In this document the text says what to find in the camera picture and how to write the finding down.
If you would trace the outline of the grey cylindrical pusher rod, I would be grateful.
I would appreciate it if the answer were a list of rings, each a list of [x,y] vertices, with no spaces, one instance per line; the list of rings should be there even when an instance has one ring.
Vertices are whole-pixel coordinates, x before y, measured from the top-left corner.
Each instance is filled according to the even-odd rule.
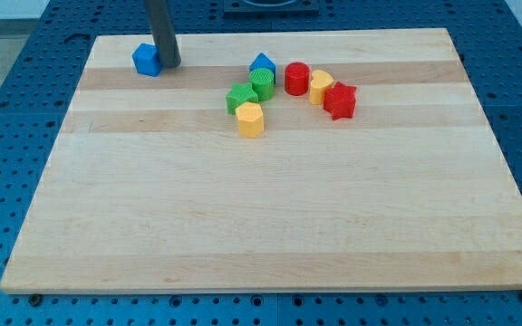
[[[179,67],[181,57],[168,1],[144,0],[143,4],[160,63],[167,69]]]

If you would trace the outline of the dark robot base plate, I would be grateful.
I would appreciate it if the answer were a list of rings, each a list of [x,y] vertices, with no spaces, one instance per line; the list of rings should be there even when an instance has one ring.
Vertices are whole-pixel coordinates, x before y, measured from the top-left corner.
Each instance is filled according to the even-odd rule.
[[[224,16],[242,14],[315,14],[321,0],[223,0]]]

